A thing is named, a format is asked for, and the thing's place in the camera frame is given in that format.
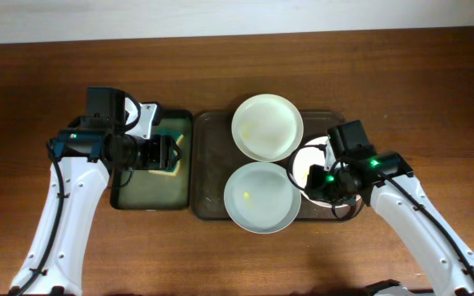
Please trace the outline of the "green yellow sponge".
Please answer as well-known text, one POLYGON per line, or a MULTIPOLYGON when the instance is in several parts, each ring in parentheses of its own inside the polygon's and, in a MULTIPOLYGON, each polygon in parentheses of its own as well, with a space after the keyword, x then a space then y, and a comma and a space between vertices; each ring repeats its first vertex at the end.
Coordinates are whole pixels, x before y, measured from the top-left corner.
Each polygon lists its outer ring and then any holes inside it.
POLYGON ((169 148, 169 151, 172 153, 172 155, 170 156, 170 159, 169 159, 170 167, 169 168, 166 167, 165 169, 149 170, 149 173, 162 175, 162 176, 174 177, 174 176, 177 175, 177 173, 179 171, 179 170, 178 171, 173 171, 174 163, 176 162, 177 156, 178 156, 174 152, 174 148, 175 148, 175 141, 174 140, 177 137, 181 136, 182 141, 183 141, 184 135, 181 132, 177 132, 177 131, 170 130, 170 129, 160 129, 159 131, 156 132, 156 135, 158 135, 158 136, 171 136, 173 138, 173 142, 171 143, 170 148, 169 148))

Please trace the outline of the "grey white plate bottom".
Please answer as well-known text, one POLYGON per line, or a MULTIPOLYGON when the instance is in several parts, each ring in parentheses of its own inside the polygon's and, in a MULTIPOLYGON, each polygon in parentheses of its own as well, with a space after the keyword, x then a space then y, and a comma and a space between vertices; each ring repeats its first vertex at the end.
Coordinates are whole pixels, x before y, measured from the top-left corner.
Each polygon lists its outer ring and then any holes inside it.
POLYGON ((224 206, 242 229, 273 234, 290 225, 300 212, 300 190, 278 164, 253 162, 235 170, 224 189, 224 206))

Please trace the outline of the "cream plate top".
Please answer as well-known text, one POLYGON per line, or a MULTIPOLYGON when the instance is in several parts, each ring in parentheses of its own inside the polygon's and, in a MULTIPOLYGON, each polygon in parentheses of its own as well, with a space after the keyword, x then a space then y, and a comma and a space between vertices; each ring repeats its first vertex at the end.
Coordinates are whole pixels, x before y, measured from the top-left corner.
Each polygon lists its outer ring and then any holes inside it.
POLYGON ((234 143, 256 161, 285 159, 299 146, 303 133, 300 111, 288 99, 274 94, 246 99, 231 120, 234 143))

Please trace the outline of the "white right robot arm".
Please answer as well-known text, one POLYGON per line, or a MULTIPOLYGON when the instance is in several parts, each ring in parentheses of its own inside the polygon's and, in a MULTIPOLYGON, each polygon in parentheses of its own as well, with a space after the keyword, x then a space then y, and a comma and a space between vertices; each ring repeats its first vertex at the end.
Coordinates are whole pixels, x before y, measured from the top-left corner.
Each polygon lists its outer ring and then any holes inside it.
POLYGON ((474 251, 435 209, 398 153, 311 164, 304 191, 332 206, 361 197, 397 233, 435 294, 474 295, 474 251))

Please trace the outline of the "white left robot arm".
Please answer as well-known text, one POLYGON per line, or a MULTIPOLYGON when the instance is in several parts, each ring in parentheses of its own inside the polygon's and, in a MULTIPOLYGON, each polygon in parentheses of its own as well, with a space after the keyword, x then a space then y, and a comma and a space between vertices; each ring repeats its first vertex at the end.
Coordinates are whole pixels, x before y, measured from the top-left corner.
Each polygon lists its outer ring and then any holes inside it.
POLYGON ((106 189, 120 210, 188 206, 192 119, 91 113, 47 143, 49 192, 28 256, 11 295, 80 295, 93 217, 106 189))

